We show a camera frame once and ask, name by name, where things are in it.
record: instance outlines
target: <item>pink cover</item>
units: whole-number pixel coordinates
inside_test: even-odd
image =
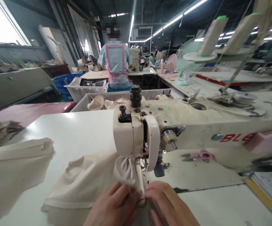
[[[21,104],[0,111],[0,121],[16,121],[27,127],[42,115],[68,112],[76,102]]]
[[[244,146],[252,153],[272,152],[272,131],[256,133]]]

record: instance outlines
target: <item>worker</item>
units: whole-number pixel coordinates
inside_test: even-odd
[[[149,56],[149,59],[151,60],[152,63],[155,62],[155,58],[154,58],[154,54],[151,53],[151,55]]]
[[[132,193],[128,185],[116,182],[100,195],[83,226],[132,225],[133,219],[137,216],[136,204],[141,194],[141,190]],[[152,199],[158,204],[169,226],[200,226],[189,207],[169,184],[161,181],[150,182],[145,198]],[[151,218],[154,226],[164,225],[154,210],[151,210]]]
[[[128,89],[133,85],[127,74],[133,67],[130,49],[120,41],[121,34],[115,26],[107,28],[107,37],[109,43],[101,48],[98,65],[105,65],[109,71],[111,89]]]
[[[156,55],[156,62],[160,62],[162,59],[165,60],[165,53],[163,52],[162,47],[159,47]]]

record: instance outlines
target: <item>bottle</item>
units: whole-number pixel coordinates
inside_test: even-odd
[[[161,63],[161,70],[160,70],[160,74],[164,73],[164,67],[165,67],[165,62]]]

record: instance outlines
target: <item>window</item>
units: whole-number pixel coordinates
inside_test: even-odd
[[[3,0],[0,0],[0,42],[31,46]]]

